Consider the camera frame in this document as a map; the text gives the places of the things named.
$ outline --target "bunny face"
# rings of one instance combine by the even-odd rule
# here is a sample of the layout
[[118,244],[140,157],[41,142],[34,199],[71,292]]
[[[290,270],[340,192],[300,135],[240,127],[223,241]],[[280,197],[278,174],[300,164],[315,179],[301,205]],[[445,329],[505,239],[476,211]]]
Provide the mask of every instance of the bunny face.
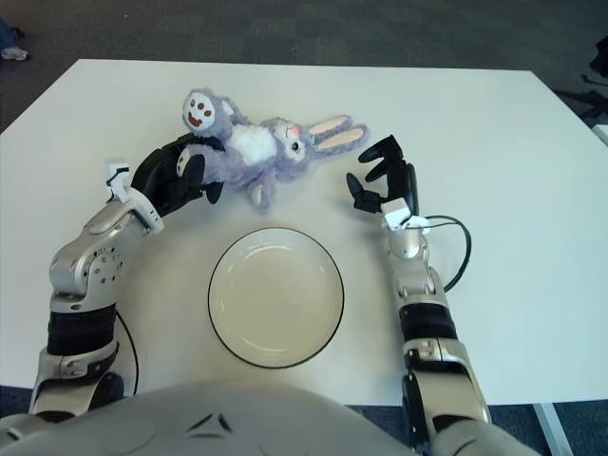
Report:
[[302,162],[311,152],[311,135],[302,126],[284,119],[269,121],[267,126],[280,144],[282,154],[293,162]]

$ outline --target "plate rim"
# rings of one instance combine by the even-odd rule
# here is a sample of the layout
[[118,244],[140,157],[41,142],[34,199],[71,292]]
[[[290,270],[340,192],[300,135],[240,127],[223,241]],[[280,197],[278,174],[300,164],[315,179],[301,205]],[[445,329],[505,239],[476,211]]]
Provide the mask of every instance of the plate rim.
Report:
[[[226,342],[224,342],[224,340],[221,338],[221,335],[219,335],[218,329],[216,328],[216,325],[213,321],[213,316],[211,315],[211,285],[213,283],[213,277],[216,275],[216,271],[218,270],[218,266],[221,263],[221,261],[223,260],[223,258],[226,256],[226,254],[228,254],[228,252],[238,243],[240,242],[242,239],[247,238],[248,236],[254,234],[254,233],[258,233],[260,231],[267,231],[267,230],[285,230],[285,231],[292,231],[294,233],[298,233],[299,235],[305,236],[306,238],[312,240],[316,245],[318,245],[321,249],[323,249],[323,251],[327,254],[327,256],[330,258],[330,260],[333,263],[333,267],[335,268],[335,270],[338,272],[338,278],[340,279],[340,290],[342,292],[342,301],[340,302],[340,315],[338,316],[338,320],[335,323],[335,328],[333,328],[332,334],[330,335],[330,337],[327,339],[327,341],[321,346],[319,347],[318,350],[316,350],[314,353],[312,353],[311,355],[307,356],[304,359],[301,359],[300,361],[297,361],[295,363],[292,364],[287,364],[284,366],[264,366],[262,364],[258,364],[258,363],[254,363],[253,361],[250,361],[246,358],[243,358],[242,356],[236,354],[230,347],[228,347],[228,344],[226,344]],[[239,237],[237,240],[235,240],[233,243],[231,243],[228,248],[224,251],[223,254],[221,254],[221,256],[219,257],[218,261],[216,262],[216,266],[213,268],[213,272],[211,273],[211,278],[209,280],[209,286],[207,287],[207,313],[209,314],[209,321],[211,322],[211,327],[213,328],[214,333],[216,334],[216,336],[218,337],[219,341],[221,342],[221,345],[224,346],[224,348],[230,352],[233,356],[235,356],[236,358],[240,359],[241,361],[249,364],[250,366],[255,366],[257,368],[262,368],[262,369],[269,369],[269,370],[280,370],[280,369],[288,369],[288,368],[293,368],[295,366],[299,366],[300,364],[306,363],[307,361],[311,360],[312,358],[314,358],[315,356],[317,356],[319,353],[323,352],[323,350],[325,350],[325,348],[329,345],[330,342],[332,342],[333,337],[335,336],[335,334],[338,331],[338,328],[340,327],[340,323],[342,323],[342,316],[344,315],[344,300],[345,300],[345,294],[344,294],[344,281],[342,280],[342,275],[340,274],[340,268],[338,268],[337,263],[335,262],[335,259],[333,259],[332,254],[330,254],[330,252],[318,241],[316,240],[314,237],[307,235],[306,233],[296,230],[294,228],[288,228],[285,226],[267,226],[265,228],[258,228],[256,230],[250,231],[249,233],[244,234],[243,236]]]

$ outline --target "white fur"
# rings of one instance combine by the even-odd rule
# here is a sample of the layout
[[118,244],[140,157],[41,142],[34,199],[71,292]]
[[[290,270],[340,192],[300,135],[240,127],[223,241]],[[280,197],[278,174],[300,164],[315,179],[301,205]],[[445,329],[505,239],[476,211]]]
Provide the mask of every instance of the white fur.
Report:
[[226,145],[236,149],[248,166],[265,162],[276,155],[275,138],[270,131],[258,125],[235,125]]

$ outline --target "stuffed toy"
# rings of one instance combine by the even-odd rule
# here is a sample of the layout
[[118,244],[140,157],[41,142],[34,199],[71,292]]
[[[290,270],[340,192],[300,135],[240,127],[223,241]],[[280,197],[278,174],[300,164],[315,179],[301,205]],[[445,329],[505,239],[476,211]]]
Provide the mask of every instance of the stuffed toy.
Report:
[[356,149],[369,136],[366,126],[352,125],[347,115],[309,127],[281,118],[255,124],[232,100],[215,96],[208,88],[190,92],[183,104],[183,121],[195,136],[220,140],[224,150],[189,144],[178,158],[178,176],[191,174],[195,157],[203,156],[199,183],[226,182],[246,188],[260,209],[272,203],[276,181],[291,181],[306,171],[311,160]]

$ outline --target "table leg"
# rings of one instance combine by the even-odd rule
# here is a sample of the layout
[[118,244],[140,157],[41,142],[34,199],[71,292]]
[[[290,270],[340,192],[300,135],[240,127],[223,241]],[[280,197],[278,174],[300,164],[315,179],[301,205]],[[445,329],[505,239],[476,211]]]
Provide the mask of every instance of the table leg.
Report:
[[544,439],[549,445],[552,456],[573,456],[560,417],[555,412],[553,404],[534,404],[534,411],[541,423]]

